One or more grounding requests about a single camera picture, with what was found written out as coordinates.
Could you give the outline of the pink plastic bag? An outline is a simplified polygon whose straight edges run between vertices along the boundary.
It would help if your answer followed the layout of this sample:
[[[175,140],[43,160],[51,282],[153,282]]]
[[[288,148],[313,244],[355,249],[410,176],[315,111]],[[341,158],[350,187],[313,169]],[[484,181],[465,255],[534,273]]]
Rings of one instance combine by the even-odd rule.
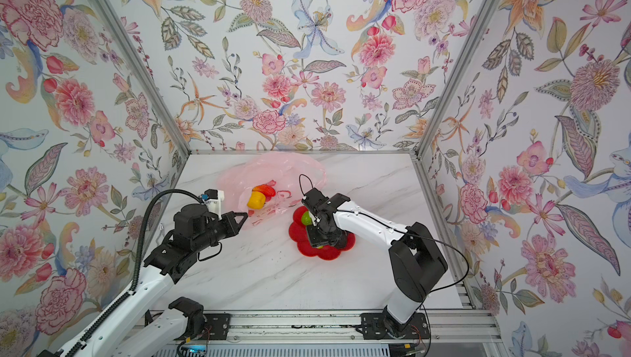
[[[233,212],[246,212],[248,227],[255,227],[299,206],[309,189],[321,189],[327,183],[324,165],[298,153],[270,152],[258,155],[220,174],[217,188],[225,194],[224,207]],[[252,189],[267,184],[276,196],[267,200],[263,209],[246,205]]]

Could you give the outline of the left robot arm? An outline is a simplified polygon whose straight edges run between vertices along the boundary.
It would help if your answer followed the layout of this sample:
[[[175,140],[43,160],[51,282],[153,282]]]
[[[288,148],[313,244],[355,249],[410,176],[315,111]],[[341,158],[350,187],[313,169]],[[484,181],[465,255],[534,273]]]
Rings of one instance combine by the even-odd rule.
[[[202,304],[179,297],[135,335],[131,330],[199,261],[202,250],[238,235],[248,215],[216,215],[205,204],[189,204],[174,217],[175,228],[134,271],[131,284],[85,330],[42,356],[151,356],[171,341],[199,337],[208,323]]]

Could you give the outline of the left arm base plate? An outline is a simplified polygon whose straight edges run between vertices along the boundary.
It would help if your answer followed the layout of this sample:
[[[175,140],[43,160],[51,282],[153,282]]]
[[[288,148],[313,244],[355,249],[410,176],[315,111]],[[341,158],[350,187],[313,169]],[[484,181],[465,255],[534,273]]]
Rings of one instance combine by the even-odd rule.
[[[176,332],[175,341],[226,341],[230,329],[231,314],[204,313],[195,314],[192,317],[182,316],[177,318],[177,324],[182,323],[182,331]]]

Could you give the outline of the red chili pepper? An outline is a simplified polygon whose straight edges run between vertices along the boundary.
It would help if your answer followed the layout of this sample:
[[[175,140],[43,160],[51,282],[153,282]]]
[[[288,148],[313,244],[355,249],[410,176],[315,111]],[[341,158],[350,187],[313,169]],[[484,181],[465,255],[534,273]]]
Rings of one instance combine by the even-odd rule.
[[[252,191],[263,194],[266,197],[266,200],[270,200],[276,196],[276,190],[267,184],[256,186],[252,189]]]

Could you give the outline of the yellow lemon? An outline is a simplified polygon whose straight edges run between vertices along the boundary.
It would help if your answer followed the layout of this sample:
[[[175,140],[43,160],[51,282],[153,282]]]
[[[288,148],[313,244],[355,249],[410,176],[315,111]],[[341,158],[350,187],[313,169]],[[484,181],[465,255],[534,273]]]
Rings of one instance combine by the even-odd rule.
[[[247,201],[247,206],[252,210],[263,209],[266,205],[267,198],[260,191],[252,191],[251,196]]]

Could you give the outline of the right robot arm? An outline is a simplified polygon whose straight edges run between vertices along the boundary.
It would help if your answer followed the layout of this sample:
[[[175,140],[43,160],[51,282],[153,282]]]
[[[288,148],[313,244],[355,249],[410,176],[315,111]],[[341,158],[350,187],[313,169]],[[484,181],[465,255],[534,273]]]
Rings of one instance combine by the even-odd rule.
[[[380,327],[391,337],[402,338],[417,309],[449,270],[440,242],[420,222],[405,226],[388,221],[344,194],[329,198],[312,188],[302,204],[311,219],[306,226],[310,247],[341,250],[354,235],[388,253],[396,288],[383,309]]]

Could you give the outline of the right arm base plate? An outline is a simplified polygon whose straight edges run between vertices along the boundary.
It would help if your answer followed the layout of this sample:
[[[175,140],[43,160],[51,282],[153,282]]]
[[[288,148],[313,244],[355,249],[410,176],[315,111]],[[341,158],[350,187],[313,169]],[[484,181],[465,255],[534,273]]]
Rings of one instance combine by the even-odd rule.
[[[425,314],[414,313],[405,323],[400,324],[386,312],[362,313],[359,330],[364,340],[429,340],[430,325]]]

